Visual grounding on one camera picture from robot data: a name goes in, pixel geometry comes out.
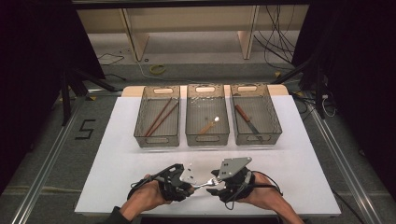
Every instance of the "white tabletop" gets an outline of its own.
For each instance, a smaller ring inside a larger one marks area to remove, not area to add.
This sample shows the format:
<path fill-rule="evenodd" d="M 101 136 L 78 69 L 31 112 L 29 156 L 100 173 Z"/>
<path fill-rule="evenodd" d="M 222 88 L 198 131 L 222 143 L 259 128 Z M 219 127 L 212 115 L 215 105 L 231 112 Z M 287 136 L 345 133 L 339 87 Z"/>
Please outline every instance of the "white tabletop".
<path fill-rule="evenodd" d="M 283 133 L 276 145 L 240 147 L 234 142 L 233 119 L 227 100 L 230 137 L 226 147 L 188 147 L 185 132 L 186 99 L 182 96 L 180 145 L 170 148 L 141 148 L 134 139 L 140 97 L 117 100 L 91 172 L 80 195 L 76 212 L 84 215 L 111 213 L 121 206 L 132 183 L 145 174 L 157 174 L 174 163 L 191 164 L 199 183 L 212 177 L 222 159 L 251 157 L 250 170 L 271 176 L 284 192 L 284 198 L 300 216 L 337 216 L 341 212 L 319 165 L 297 108 L 290 96 L 272 96 Z M 199 189 L 187 200 L 159 206 L 143 216 L 269 216 L 272 211 L 236 203 L 230 211 L 218 197 Z"/>

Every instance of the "wooden dowel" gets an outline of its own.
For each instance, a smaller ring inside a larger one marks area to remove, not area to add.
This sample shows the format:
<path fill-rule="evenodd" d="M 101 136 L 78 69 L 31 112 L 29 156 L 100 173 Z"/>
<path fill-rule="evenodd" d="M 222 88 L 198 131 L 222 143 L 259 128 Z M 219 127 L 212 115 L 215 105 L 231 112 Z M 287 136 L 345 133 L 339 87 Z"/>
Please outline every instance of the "wooden dowel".
<path fill-rule="evenodd" d="M 146 137 L 148 136 L 148 134 L 149 134 L 150 130 L 152 129 L 152 127 L 154 126 L 154 124 L 157 122 L 157 120 L 158 120 L 158 119 L 160 118 L 160 116 L 163 114 L 163 111 L 165 110 L 165 108 L 168 107 L 169 103 L 171 103 L 171 101 L 172 101 L 172 97 L 169 98 L 168 102 L 167 102 L 166 105 L 163 107 L 163 109 L 161 110 L 161 112 L 157 115 L 157 117 L 155 118 L 155 120 L 152 121 L 152 123 L 150 124 L 148 130 L 147 130 L 146 133 L 145 133 L 145 136 L 146 136 Z"/>
<path fill-rule="evenodd" d="M 177 105 L 178 105 L 178 102 L 172 107 L 171 110 L 169 110 L 169 112 L 165 115 L 165 117 L 163 117 L 163 119 L 161 119 L 161 121 L 153 129 L 151 129 L 151 131 L 146 135 L 146 137 L 151 136 L 155 132 L 155 130 L 157 130 L 158 127 L 160 127 L 160 125 L 163 123 L 163 121 L 166 118 L 168 118 L 168 116 L 172 113 L 172 111 L 176 108 Z"/>

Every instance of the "black sleeve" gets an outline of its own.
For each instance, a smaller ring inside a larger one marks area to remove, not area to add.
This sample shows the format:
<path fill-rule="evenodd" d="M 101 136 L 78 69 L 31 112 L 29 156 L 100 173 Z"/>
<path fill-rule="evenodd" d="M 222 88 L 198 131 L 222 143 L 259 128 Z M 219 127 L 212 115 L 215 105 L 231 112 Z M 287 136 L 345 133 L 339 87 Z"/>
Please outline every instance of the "black sleeve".
<path fill-rule="evenodd" d="M 120 208 L 115 206 L 111 215 L 104 221 L 98 224 L 130 224 L 131 222 L 126 219 L 121 213 Z"/>

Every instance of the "aluminum rail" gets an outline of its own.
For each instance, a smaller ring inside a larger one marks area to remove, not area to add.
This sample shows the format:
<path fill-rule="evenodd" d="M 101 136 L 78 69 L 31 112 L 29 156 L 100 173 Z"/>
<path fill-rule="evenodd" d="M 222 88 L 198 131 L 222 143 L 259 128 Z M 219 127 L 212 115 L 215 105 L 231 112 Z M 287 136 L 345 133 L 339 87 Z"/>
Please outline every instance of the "aluminum rail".
<path fill-rule="evenodd" d="M 309 105 L 309 107 L 310 110 L 315 110 L 312 105 Z M 316 110 L 312 112 L 312 116 L 315 120 L 315 123 L 318 125 L 319 130 L 323 135 L 323 138 L 326 141 L 326 144 L 329 147 L 329 150 L 332 153 L 332 156 L 334 157 L 335 162 L 337 163 L 337 166 L 346 181 L 346 184 L 349 186 L 349 189 L 353 197 L 355 198 L 356 203 L 358 204 L 364 216 L 364 219 L 367 223 L 383 223 L 379 214 L 375 211 L 374 205 L 370 200 L 370 197 L 367 195 L 358 177 L 353 172 L 353 169 L 347 161 L 343 150 L 340 148 L 334 136 L 332 135 L 332 131 L 327 125 L 326 120 L 322 119 Z"/>
<path fill-rule="evenodd" d="M 72 116 L 70 120 L 62 127 L 61 131 L 56 137 L 56 140 L 50 149 L 49 155 L 41 166 L 41 169 L 38 172 L 35 181 L 29 188 L 29 191 L 27 191 L 26 195 L 23 198 L 23 201 L 17 209 L 16 214 L 12 219 L 12 224 L 22 224 L 27 222 L 27 219 L 32 213 L 35 203 L 37 202 L 38 196 L 40 195 L 40 191 L 42 190 L 48 176 L 50 175 L 50 171 L 52 170 L 52 167 L 55 164 L 56 159 L 58 158 L 59 153 L 62 150 L 62 147 L 64 146 L 67 135 L 70 133 L 71 127 L 73 127 L 73 124 L 76 121 L 78 111 L 80 110 L 84 101 L 85 97 L 77 98 L 75 105 L 73 106 Z"/>

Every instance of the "gray mesh bin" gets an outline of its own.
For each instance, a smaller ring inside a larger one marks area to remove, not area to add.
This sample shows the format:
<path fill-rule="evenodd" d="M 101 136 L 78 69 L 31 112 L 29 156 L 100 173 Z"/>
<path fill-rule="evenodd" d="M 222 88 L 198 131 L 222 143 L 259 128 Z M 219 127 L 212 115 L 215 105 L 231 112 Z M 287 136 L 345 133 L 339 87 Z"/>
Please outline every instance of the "gray mesh bin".
<path fill-rule="evenodd" d="M 231 85 L 233 128 L 237 145 L 274 145 L 282 134 L 274 104 L 265 83 Z M 235 109 L 239 105 L 258 133 Z"/>
<path fill-rule="evenodd" d="M 192 84 L 187 89 L 186 136 L 189 146 L 226 146 L 230 126 L 224 88 Z"/>
<path fill-rule="evenodd" d="M 141 147 L 179 145 L 180 87 L 145 87 L 134 137 Z"/>

